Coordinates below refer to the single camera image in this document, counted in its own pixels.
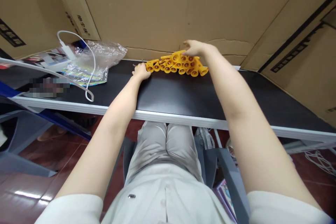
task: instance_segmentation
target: white shirt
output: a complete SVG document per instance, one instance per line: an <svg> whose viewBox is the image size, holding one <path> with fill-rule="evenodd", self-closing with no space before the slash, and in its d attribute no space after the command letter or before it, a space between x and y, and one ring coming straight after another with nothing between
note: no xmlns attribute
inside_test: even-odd
<svg viewBox="0 0 336 224"><path fill-rule="evenodd" d="M317 208L280 194L254 191L247 197L250 224L332 222ZM36 224L99 223L102 209L103 201L96 195L67 195L51 201ZM210 188L182 168L164 163L142 170L119 192L102 221L103 224L166 222L232 223Z"/></svg>

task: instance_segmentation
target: table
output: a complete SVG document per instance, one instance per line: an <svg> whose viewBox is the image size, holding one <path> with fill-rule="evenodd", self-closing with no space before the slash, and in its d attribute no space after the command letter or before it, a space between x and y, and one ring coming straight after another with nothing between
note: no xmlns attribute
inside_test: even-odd
<svg viewBox="0 0 336 224"><path fill-rule="evenodd" d="M75 86L58 98L29 98L22 93L11 100L31 109L103 115L132 76L133 64L138 63L122 60L110 68L107 83L89 87L95 95L94 102L86 100L85 92ZM255 72L240 70L239 73L250 86L277 136L325 144L336 143L336 129L270 81ZM193 78L178 73L154 72L140 86L133 118L228 130L209 74Z"/></svg>

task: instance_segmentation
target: pile of yellow plastic parts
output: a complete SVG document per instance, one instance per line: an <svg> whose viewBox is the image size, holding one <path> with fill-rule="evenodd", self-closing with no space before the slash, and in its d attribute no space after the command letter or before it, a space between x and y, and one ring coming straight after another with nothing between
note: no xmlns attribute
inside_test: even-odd
<svg viewBox="0 0 336 224"><path fill-rule="evenodd" d="M166 74L170 72L179 72L179 74L191 75L192 77L204 76L209 71L207 67L203 66L199 57L190 57L182 55L183 51L174 52L172 55L162 56L161 60L154 59L146 62L146 69L148 72L164 71Z"/></svg>

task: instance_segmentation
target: person's left hand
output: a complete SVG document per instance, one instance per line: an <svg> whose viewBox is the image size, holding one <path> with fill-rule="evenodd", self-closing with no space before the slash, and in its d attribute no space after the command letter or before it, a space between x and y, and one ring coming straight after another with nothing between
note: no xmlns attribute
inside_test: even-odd
<svg viewBox="0 0 336 224"><path fill-rule="evenodd" d="M151 72L147 72L145 63L140 63L134 68L134 71L132 72L132 74L133 74L134 77L137 77L141 81L143 81L143 80L148 79L150 77Z"/></svg>

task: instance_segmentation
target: hand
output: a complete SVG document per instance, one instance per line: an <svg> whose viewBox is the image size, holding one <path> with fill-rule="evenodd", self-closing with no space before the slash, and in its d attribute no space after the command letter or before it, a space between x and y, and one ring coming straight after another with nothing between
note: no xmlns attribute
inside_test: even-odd
<svg viewBox="0 0 336 224"><path fill-rule="evenodd" d="M211 49L217 49L215 46L206 44L203 42L199 42L197 40L187 40L184 41L185 44L189 49L186 52L183 52L183 55L187 56L204 56L205 52Z"/></svg>
<svg viewBox="0 0 336 224"><path fill-rule="evenodd" d="M151 72L147 72L146 64L139 63L132 72L133 76L139 78L141 81L148 79L151 75Z"/></svg>

